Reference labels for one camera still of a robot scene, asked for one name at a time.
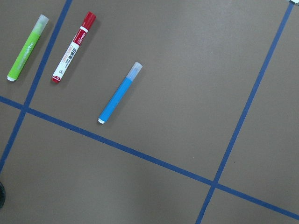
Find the blue highlighter pen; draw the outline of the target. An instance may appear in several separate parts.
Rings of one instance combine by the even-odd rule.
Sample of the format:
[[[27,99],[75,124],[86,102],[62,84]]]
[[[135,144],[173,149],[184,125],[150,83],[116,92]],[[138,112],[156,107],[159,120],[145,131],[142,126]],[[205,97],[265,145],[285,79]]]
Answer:
[[[142,65],[139,62],[135,62],[129,73],[126,75],[126,77],[118,87],[118,89],[115,91],[114,95],[109,100],[102,113],[99,115],[98,122],[100,124],[105,124],[109,120],[110,116],[112,115],[112,113],[114,112],[114,110],[116,109],[116,107],[118,106],[128,89],[130,88],[131,84],[133,83],[134,79],[136,78],[141,69]]]

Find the red whiteboard marker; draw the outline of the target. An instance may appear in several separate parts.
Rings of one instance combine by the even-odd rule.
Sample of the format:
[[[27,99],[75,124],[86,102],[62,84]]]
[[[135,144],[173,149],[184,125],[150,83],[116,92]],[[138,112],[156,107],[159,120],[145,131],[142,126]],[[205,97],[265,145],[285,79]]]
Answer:
[[[77,53],[80,45],[82,44],[83,40],[85,39],[87,33],[89,32],[95,20],[96,20],[96,15],[89,11],[86,14],[83,23],[80,26],[79,30],[77,31],[76,35],[74,36],[72,42],[70,43],[69,47],[64,53],[57,68],[52,74],[51,80],[54,83],[59,83],[61,81],[62,77],[67,71],[70,63],[72,62],[75,54]]]

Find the green highlighter pen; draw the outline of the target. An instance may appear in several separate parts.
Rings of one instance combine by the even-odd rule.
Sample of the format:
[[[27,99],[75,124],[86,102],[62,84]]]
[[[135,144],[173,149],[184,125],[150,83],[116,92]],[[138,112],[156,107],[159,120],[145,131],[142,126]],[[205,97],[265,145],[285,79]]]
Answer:
[[[8,81],[14,82],[18,79],[25,63],[27,62],[29,56],[31,55],[48,21],[49,19],[45,15],[43,14],[40,15],[30,35],[28,36],[25,44],[23,45],[21,51],[19,52],[19,55],[17,56],[12,68],[10,69],[7,75]]]

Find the brown table mat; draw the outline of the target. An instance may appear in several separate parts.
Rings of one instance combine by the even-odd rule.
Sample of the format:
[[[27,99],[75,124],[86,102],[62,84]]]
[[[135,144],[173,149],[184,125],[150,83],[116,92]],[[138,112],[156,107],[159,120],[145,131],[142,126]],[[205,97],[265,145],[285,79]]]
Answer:
[[[89,11],[96,20],[54,83]],[[10,82],[41,14],[49,21]],[[1,1],[0,180],[3,224],[298,223],[298,6]]]

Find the black mesh pen cup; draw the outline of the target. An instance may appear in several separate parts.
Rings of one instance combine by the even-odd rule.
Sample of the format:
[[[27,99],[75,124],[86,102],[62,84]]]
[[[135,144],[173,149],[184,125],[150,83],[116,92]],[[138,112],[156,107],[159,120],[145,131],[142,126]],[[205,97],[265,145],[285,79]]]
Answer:
[[[0,209],[3,208],[6,199],[5,188],[2,183],[0,183]]]

